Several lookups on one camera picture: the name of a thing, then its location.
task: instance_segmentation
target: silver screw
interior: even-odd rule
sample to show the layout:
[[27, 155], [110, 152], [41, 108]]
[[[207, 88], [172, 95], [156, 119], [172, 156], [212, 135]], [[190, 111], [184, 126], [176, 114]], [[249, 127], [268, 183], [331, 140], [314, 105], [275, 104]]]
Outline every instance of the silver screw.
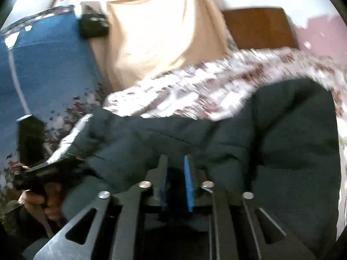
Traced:
[[244, 193], [242, 194], [242, 197], [243, 197], [244, 199], [252, 199], [252, 198], [254, 198], [254, 193], [252, 193], [252, 192], [244, 192]]
[[98, 197], [102, 198], [102, 199], [107, 199], [111, 196], [111, 193], [108, 191], [101, 191], [98, 193]]
[[142, 182], [139, 182], [139, 183], [138, 183], [138, 186], [141, 187], [141, 188], [143, 188], [143, 189], [147, 189], [147, 188], [149, 188], [151, 185], [152, 185], [152, 183], [149, 182], [149, 181], [142, 181]]
[[214, 187], [214, 182], [205, 181], [205, 182], [202, 182], [202, 186], [210, 189], [210, 188]]

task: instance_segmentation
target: hand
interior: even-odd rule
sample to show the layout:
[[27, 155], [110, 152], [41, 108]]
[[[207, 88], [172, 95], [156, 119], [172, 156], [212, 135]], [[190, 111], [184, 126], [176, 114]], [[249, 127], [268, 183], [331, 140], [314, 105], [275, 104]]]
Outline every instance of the hand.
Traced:
[[[47, 196], [47, 207], [44, 209], [44, 213], [48, 219], [59, 221], [63, 218], [61, 212], [62, 203], [62, 187], [60, 183], [50, 182], [45, 186]], [[42, 195], [36, 194], [30, 190], [24, 191], [20, 198], [19, 203], [24, 203], [25, 209], [30, 213], [36, 220], [42, 223], [40, 220], [40, 214], [38, 211], [42, 210], [41, 205], [45, 203], [45, 198]]]

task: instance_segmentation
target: finger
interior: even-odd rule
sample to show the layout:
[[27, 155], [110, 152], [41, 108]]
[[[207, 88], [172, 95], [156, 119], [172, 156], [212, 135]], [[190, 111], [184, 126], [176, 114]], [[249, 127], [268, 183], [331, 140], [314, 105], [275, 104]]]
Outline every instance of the finger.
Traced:
[[63, 217], [60, 207], [48, 207], [44, 210], [47, 218], [50, 220], [59, 220]]
[[49, 182], [44, 185], [44, 189], [47, 194], [60, 193], [62, 186], [57, 182]]
[[61, 197], [59, 194], [51, 194], [47, 197], [47, 206], [48, 207], [60, 207]]
[[42, 208], [40, 205], [29, 203], [29, 202], [24, 203], [24, 207], [26, 211], [32, 216], [37, 216], [39, 214], [39, 211], [42, 211]]
[[45, 202], [44, 197], [40, 194], [36, 194], [32, 191], [24, 191], [22, 193], [24, 204], [43, 204]]

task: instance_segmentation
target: brown wooden panel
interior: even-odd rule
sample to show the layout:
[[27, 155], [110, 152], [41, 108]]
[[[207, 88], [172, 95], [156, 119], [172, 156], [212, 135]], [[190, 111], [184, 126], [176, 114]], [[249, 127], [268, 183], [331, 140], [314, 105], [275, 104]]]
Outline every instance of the brown wooden panel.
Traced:
[[282, 8], [244, 8], [223, 11], [239, 49], [298, 48]]

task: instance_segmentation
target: pink wall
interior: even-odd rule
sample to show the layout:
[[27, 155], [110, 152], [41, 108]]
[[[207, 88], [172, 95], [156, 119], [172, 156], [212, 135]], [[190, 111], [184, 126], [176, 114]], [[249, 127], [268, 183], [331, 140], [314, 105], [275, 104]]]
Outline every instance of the pink wall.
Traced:
[[347, 26], [339, 15], [308, 19], [307, 28], [295, 27], [295, 31], [301, 50], [347, 64]]

